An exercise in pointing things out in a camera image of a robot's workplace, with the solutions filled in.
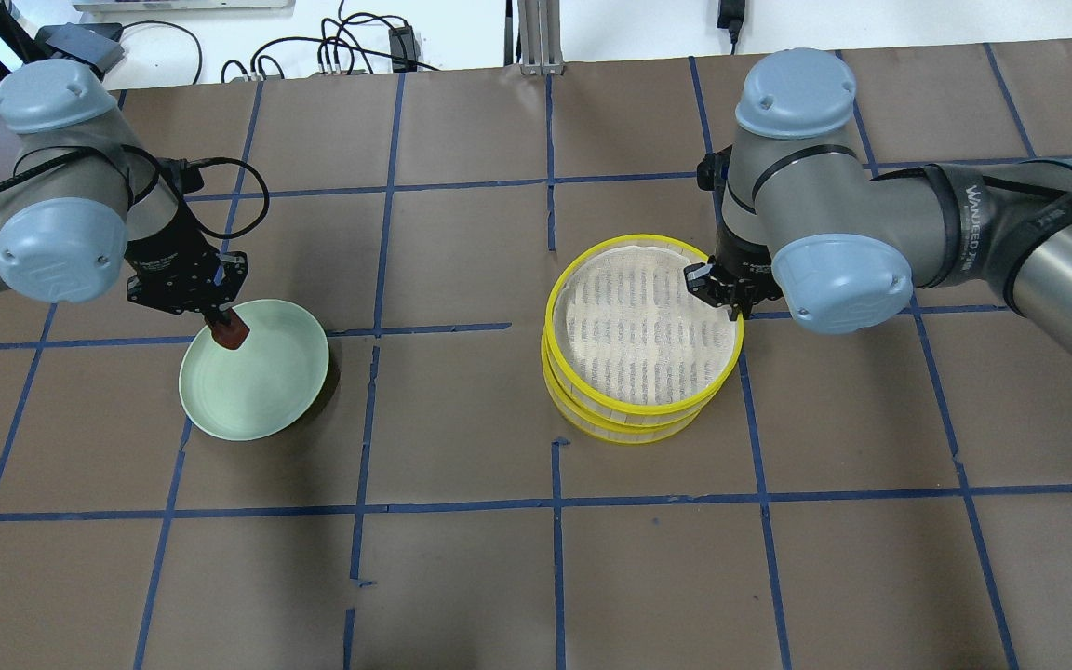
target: power adapter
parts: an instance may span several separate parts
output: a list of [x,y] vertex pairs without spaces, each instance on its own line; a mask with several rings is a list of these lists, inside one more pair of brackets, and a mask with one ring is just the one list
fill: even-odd
[[413,27],[392,27],[387,30],[387,42],[391,43],[391,71],[416,72],[420,60],[420,45],[416,42]]

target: wire bundle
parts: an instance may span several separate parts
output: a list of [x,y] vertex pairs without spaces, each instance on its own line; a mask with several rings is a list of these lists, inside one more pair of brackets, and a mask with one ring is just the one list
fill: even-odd
[[[383,51],[375,51],[373,49],[367,49],[362,46],[358,39],[355,38],[354,32],[349,30],[349,26],[357,25],[370,25],[370,23],[382,23],[382,25],[387,26],[388,30],[394,30],[397,27],[392,21],[399,21],[403,27],[412,26],[407,23],[407,18],[399,16],[399,14],[373,14],[370,12],[355,12],[349,14],[349,16],[343,16],[345,9],[345,0],[342,0],[339,5],[337,5],[337,18],[324,17],[321,20],[321,36],[319,38],[307,38],[307,35],[291,35],[291,38],[280,38],[273,39],[271,42],[264,44],[254,54],[251,55],[250,66],[243,64],[240,60],[226,60],[222,64],[222,75],[221,80],[226,80],[226,71],[234,65],[238,68],[238,72],[242,73],[243,79],[255,79],[255,77],[260,77],[260,79],[267,79],[267,69],[264,68],[265,62],[271,62],[276,65],[276,69],[280,72],[280,76],[284,76],[284,69],[271,56],[265,54],[268,49],[277,44],[284,44],[285,42],[311,42],[316,44],[316,69],[318,72],[323,73],[345,73],[353,74],[356,64],[356,59],[358,55],[362,56],[362,64],[366,66],[367,73],[374,74],[374,66],[370,63],[369,56],[382,56],[384,59],[391,59],[392,63],[401,63],[413,65],[414,68],[425,68],[430,69],[430,71],[435,71],[433,65],[428,63],[421,63],[419,60],[406,59],[403,56],[396,56],[391,54],[384,54]],[[394,35],[394,39],[399,40],[401,51],[404,51],[404,39],[400,38],[399,34]],[[342,63],[342,53],[345,53],[348,62]]]

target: yellow rim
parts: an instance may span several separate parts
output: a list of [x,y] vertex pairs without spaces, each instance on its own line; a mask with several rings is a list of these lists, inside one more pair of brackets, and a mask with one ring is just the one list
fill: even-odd
[[561,370],[566,377],[569,378],[569,383],[575,389],[582,391],[586,394],[589,399],[593,400],[605,406],[611,408],[614,412],[621,412],[624,414],[634,414],[638,416],[656,416],[672,414],[673,412],[685,411],[695,405],[699,399],[712,398],[718,391],[723,383],[730,377],[730,373],[735,369],[735,361],[739,360],[739,353],[744,346],[744,317],[742,314],[736,315],[736,327],[735,327],[735,351],[731,353],[730,360],[727,362],[727,368],[723,369],[723,373],[718,374],[718,377],[714,378],[710,385],[698,391],[690,399],[676,400],[676,402],[668,403],[664,405],[638,405],[628,402],[623,402],[623,400],[612,399],[609,396],[601,393],[596,390],[595,387],[587,385],[586,381],[574,370],[574,366],[569,364],[569,360],[566,359],[565,355],[562,355],[561,347],[556,343],[556,331],[553,330],[553,310],[556,308],[557,297],[561,296],[561,289],[565,287],[565,283],[569,280],[569,276],[574,274],[579,267],[582,267],[587,259],[591,259],[599,251],[607,250],[610,247],[617,247],[621,244],[628,244],[630,242],[660,242],[662,244],[668,244],[672,247],[680,247],[682,251],[687,251],[689,254],[694,254],[699,262],[705,262],[709,257],[702,254],[701,251],[697,250],[693,244],[682,242],[681,240],[673,240],[671,237],[664,237],[664,235],[650,235],[650,234],[639,234],[639,235],[623,235],[621,237],[613,237],[611,240],[605,242],[599,242],[590,248],[590,250],[584,251],[583,254],[578,256],[574,263],[569,264],[569,267],[565,268],[565,271],[561,273],[557,278],[556,284],[553,284],[553,291],[548,296],[548,304],[545,308],[545,330],[546,338],[548,339],[548,348],[550,355],[552,355],[554,363],[556,363],[557,370]]
[[578,419],[589,422],[591,426],[595,426],[601,430],[611,430],[614,433],[623,433],[626,435],[651,435],[654,433],[664,432],[665,429],[672,427],[673,425],[681,423],[685,419],[693,419],[706,403],[699,403],[697,407],[690,408],[687,414],[675,417],[675,419],[665,420],[665,422],[647,425],[647,423],[623,423],[622,420],[613,420],[608,416],[600,415],[591,407],[582,405],[582,403],[577,402],[574,396],[566,391],[565,386],[561,384],[561,379],[554,374],[553,366],[549,362],[548,356],[540,356],[540,369],[545,373],[545,386],[548,388],[550,394],[554,396],[554,399],[559,400],[559,404],[565,405],[569,412],[574,413]]
[[718,389],[714,389],[712,393],[705,396],[705,398],[697,399],[694,405],[686,407],[685,411],[665,414],[665,415],[639,415],[635,417],[629,417],[621,412],[613,411],[604,405],[599,405],[593,400],[586,398],[579,398],[577,389],[569,386],[568,378],[561,376],[561,371],[553,367],[552,359],[550,359],[549,344],[548,344],[549,333],[548,331],[541,332],[540,334],[540,357],[545,360],[545,366],[547,374],[552,374],[553,382],[557,386],[557,390],[561,391],[565,399],[568,400],[575,408],[580,408],[581,412],[577,413],[580,416],[586,417],[598,417],[600,420],[607,420],[607,422],[622,426],[625,428],[647,428],[647,429],[659,429],[665,426],[671,426],[678,420],[685,419],[686,416],[697,414],[705,406],[714,396],[718,393]]
[[608,435],[605,433],[609,432],[622,434],[623,430],[602,428],[597,426],[594,420],[584,419],[582,416],[578,415],[574,411],[574,406],[566,401],[561,387],[557,387],[552,376],[550,376],[550,374],[552,374],[552,370],[549,369],[547,359],[545,360],[545,363],[541,364],[541,368],[545,369],[545,387],[548,389],[550,398],[553,400],[553,406],[556,407],[556,412],[561,413],[561,416],[565,417],[565,420],[568,420],[569,423],[574,425],[579,430],[582,430],[583,433],[589,434],[591,437],[595,437],[597,441],[609,442],[612,445],[625,447],[651,445],[653,442],[672,437],[676,433],[680,433],[681,430],[684,430],[689,423],[693,423],[694,419],[697,419],[697,414],[690,414],[684,417],[684,419],[676,420],[674,423],[660,426],[660,428],[650,430],[650,432],[646,433],[632,434],[630,438],[620,438]]

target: black cable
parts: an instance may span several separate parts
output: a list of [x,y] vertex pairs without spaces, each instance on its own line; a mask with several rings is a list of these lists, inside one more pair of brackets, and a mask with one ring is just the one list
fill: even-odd
[[[264,191],[264,208],[260,209],[258,215],[255,217],[255,221],[252,221],[250,224],[247,224],[245,228],[238,229],[235,233],[214,233],[212,232],[212,229],[205,228],[205,224],[202,224],[197,226],[197,228],[200,229],[200,233],[204,233],[209,237],[217,238],[217,240],[235,240],[235,238],[242,237],[243,235],[251,233],[251,230],[255,229],[255,227],[259,223],[264,223],[264,218],[267,217],[268,209],[271,209],[271,191],[268,191],[267,182],[264,181],[264,175],[258,174],[258,170],[255,169],[254,166],[248,164],[247,161],[242,161],[239,159],[227,159],[225,157],[203,159],[200,161],[190,161],[189,165],[197,169],[208,168],[208,166],[220,166],[220,165],[241,166],[241,168],[243,168],[244,170],[250,172],[251,177],[255,178],[255,181],[258,182],[258,187],[260,188],[260,190]],[[184,196],[179,195],[179,197],[181,203],[183,203]]]
[[260,54],[263,54],[263,51],[267,50],[268,47],[276,46],[277,44],[282,44],[282,43],[285,43],[285,42],[312,42],[312,43],[321,43],[321,42],[324,42],[324,41],[323,41],[323,39],[319,39],[319,38],[303,38],[303,35],[300,35],[300,34],[294,34],[292,38],[273,39],[271,42],[268,42],[267,44],[264,44],[258,49],[256,49],[255,54],[253,54],[251,56],[251,71],[256,71],[255,62],[256,62],[256,60],[258,60],[258,56]]
[[[160,164],[160,159],[152,157],[151,153],[145,151],[145,149],[142,149],[140,147],[135,147],[135,145],[123,145],[123,150],[130,153],[136,153],[136,155],[140,157],[142,159],[145,159],[145,161],[148,161],[149,164],[151,164],[152,168],[154,169],[152,181],[163,178],[163,180],[165,180],[165,183],[167,184],[167,190],[172,191],[172,194],[176,196],[176,203],[181,205],[181,207],[183,208],[190,208],[190,205],[188,205],[188,203],[184,202],[184,194],[176,190],[176,188],[172,187],[173,183],[172,175],[167,173],[165,166]],[[255,169],[254,166],[251,166],[251,164],[248,164],[247,161],[241,161],[239,159],[227,159],[224,157],[217,157],[212,159],[200,159],[197,161],[190,161],[188,162],[187,166],[190,166],[190,168],[196,170],[200,170],[203,168],[208,168],[208,166],[219,166],[219,165],[241,166],[241,168],[245,169],[247,172],[250,172],[251,177],[254,177],[255,181],[258,182],[259,190],[263,190],[264,192],[264,208],[260,209],[258,215],[255,217],[255,221],[252,221],[250,224],[247,224],[245,228],[239,229],[236,233],[214,233],[212,232],[212,229],[206,228],[204,223],[197,222],[196,228],[199,229],[200,233],[204,233],[209,237],[217,238],[217,240],[235,240],[235,238],[242,237],[243,235],[251,233],[251,230],[255,229],[255,227],[259,223],[264,223],[264,218],[267,217],[267,212],[269,211],[269,209],[271,209],[271,191],[268,190],[267,182],[264,181],[264,175],[258,174],[258,170]],[[149,194],[150,192],[151,188],[145,188],[145,190],[142,191],[138,196],[136,196],[136,202],[144,199],[144,196]]]
[[90,149],[88,147],[81,147],[80,149],[73,149],[73,151],[70,151],[69,153],[61,153],[59,157],[44,161],[42,162],[42,164],[39,164],[33,168],[26,169],[17,175],[14,175],[14,177],[3,179],[3,181],[0,181],[0,193],[5,190],[9,190],[9,188],[14,188],[20,185],[20,183],[23,182],[35,179],[40,175],[46,173],[47,170],[57,168],[57,166],[72,164],[73,161],[80,160],[86,157],[99,155],[99,153],[101,152],[98,151],[96,149]]
[[506,0],[507,8],[503,14],[503,68],[515,62],[511,58],[511,44],[515,43],[513,21],[511,21],[511,0]]
[[264,60],[271,60],[271,63],[276,64],[276,69],[278,69],[278,71],[280,71],[280,79],[286,79],[286,76],[284,74],[284,69],[282,66],[280,66],[279,60],[273,59],[271,56],[259,56],[258,57],[258,73],[264,76],[264,79],[267,79],[267,71],[265,71],[265,69],[264,69]]
[[221,76],[222,84],[225,84],[226,81],[226,68],[229,68],[229,65],[238,65],[238,71],[242,72],[243,78],[244,79],[251,78],[251,73],[247,72],[247,68],[243,66],[242,63],[239,63],[238,60],[229,59],[226,60],[226,62],[222,63],[222,76]]
[[359,51],[361,54],[369,54],[371,56],[383,56],[384,59],[400,60],[400,62],[408,63],[408,64],[414,64],[417,68],[425,68],[425,69],[430,69],[430,71],[433,71],[433,72],[441,72],[441,68],[434,68],[433,65],[430,65],[429,63],[421,63],[420,60],[401,59],[401,57],[399,57],[399,56],[392,56],[390,54],[384,54],[383,51],[375,51],[375,50],[371,50],[371,49],[360,49],[360,47],[357,47],[357,46],[346,46],[346,47],[348,49],[354,49],[355,51]]
[[739,33],[747,18],[747,0],[718,0],[718,26],[730,34],[730,51],[739,46]]
[[[339,39],[339,38],[341,38],[342,33],[345,33],[346,35],[348,35],[349,42],[352,42],[354,44],[354,46],[357,46],[358,49],[362,49],[362,43],[358,42],[358,38],[355,38],[354,33],[349,32],[349,29],[346,29],[345,25],[341,25],[341,23],[333,20],[331,17],[324,17],[321,20],[322,44],[318,47],[316,47],[316,54],[318,54],[318,57],[316,57],[316,64],[318,64],[318,65],[321,64],[321,53],[322,51],[324,51],[325,55],[328,56],[328,50],[325,49],[325,42],[324,42],[324,41],[327,41],[327,39],[328,39],[328,33],[327,33],[327,31],[325,31],[325,26],[327,26],[327,25],[333,25],[336,27],[337,33],[333,34],[333,38]],[[346,47],[346,49],[349,50],[349,60],[352,60],[352,62],[349,62],[349,68],[346,69],[346,71],[345,71],[345,74],[353,74],[354,73],[354,62],[353,62],[353,60],[354,60],[354,49],[352,49],[352,47],[349,47],[348,43],[345,43],[345,42],[343,42],[341,40],[339,42],[337,42],[337,43],[333,44],[333,60],[337,60],[337,69],[342,69],[342,61],[341,61],[341,59],[339,59],[339,51],[337,51],[337,50],[339,50],[339,47],[341,47],[341,46],[344,46],[344,47]],[[369,59],[369,57],[367,57],[366,54],[362,54],[362,63],[367,65],[367,73],[370,73],[370,74],[374,74],[375,73],[375,69],[373,66],[370,66],[370,59]]]
[[135,145],[122,145],[122,148],[123,151],[135,153],[135,155],[145,159],[145,161],[151,164],[151,179],[146,183],[144,190],[137,192],[135,198],[133,198],[133,202],[138,203],[151,194],[152,191],[157,190],[157,185],[160,183],[160,159],[152,157],[151,153],[142,147],[135,147]]
[[[337,4],[337,20],[339,20],[341,23],[346,23],[346,21],[349,20],[351,17],[354,17],[355,14],[349,14],[349,17],[342,17],[342,10],[343,9],[345,9],[345,0],[341,0],[341,2]],[[384,18],[397,18],[397,20],[399,20],[400,23],[403,23],[404,27],[410,26],[410,23],[407,23],[407,18],[401,17],[399,14],[383,14],[383,17]],[[370,23],[370,20],[352,23],[352,25],[364,25],[364,23]]]
[[[341,16],[341,11],[342,11],[342,9],[339,8],[339,16]],[[362,20],[362,21],[355,21],[354,20],[355,17],[364,17],[364,20]],[[396,32],[396,26],[392,26],[391,21],[388,21],[386,17],[379,17],[378,14],[371,14],[370,12],[355,12],[353,14],[349,14],[348,17],[345,17],[342,20],[342,25],[343,26],[345,26],[345,25],[368,25],[370,21],[378,21],[378,23],[382,23],[382,25],[387,26],[387,34],[390,35],[390,38],[394,38],[396,42],[399,42],[399,51],[400,51],[400,54],[407,54],[407,46],[404,43],[404,35]],[[407,21],[404,21],[404,27],[407,27]],[[405,57],[400,57],[400,59],[397,59],[396,56],[391,56],[391,63],[392,64],[394,64],[397,62],[397,60],[401,60],[401,62],[407,63],[410,59],[405,59]]]
[[[14,46],[12,46],[11,44],[8,44],[8,47],[10,49],[16,51],[16,56],[18,56],[18,59],[21,60],[23,64],[27,64],[27,63],[33,62],[33,59],[29,60],[29,54],[27,54],[27,53],[29,53],[29,50],[27,50],[27,47],[25,46],[25,43],[23,43],[23,39],[20,39],[18,36],[19,32],[23,32],[25,35],[27,35],[27,32],[25,30],[23,30],[23,26],[18,25],[18,21],[14,20],[14,17],[10,16],[10,13],[8,12],[8,10],[3,9],[3,12],[8,13],[8,17],[10,18],[10,21],[12,21],[12,26],[14,27],[14,29],[16,29],[16,30],[8,30],[8,31],[5,31],[5,32],[11,33],[11,39],[14,42]],[[3,43],[5,43],[5,38],[1,33],[0,33],[0,39],[2,39]],[[33,45],[33,51],[35,49],[39,49],[39,51],[41,54],[46,54],[46,51],[44,51],[43,47],[40,46],[39,43],[35,43],[33,41],[32,45]]]
[[[193,44],[196,44],[196,74],[193,75],[193,84],[196,84],[196,81],[202,80],[202,68],[203,65],[205,65],[205,51],[202,49],[200,40],[197,39],[195,34],[193,34],[193,31],[188,30],[188,28],[182,25],[175,25],[174,23],[158,21],[158,20],[142,20],[142,21],[135,21],[133,23],[133,25],[124,25],[123,34],[126,33],[126,29],[129,29],[129,27],[135,27],[137,25],[163,25],[167,27],[174,27],[174,29],[179,30],[187,35],[190,35],[190,38],[193,39]],[[118,41],[119,43],[122,43],[123,39],[119,38]]]

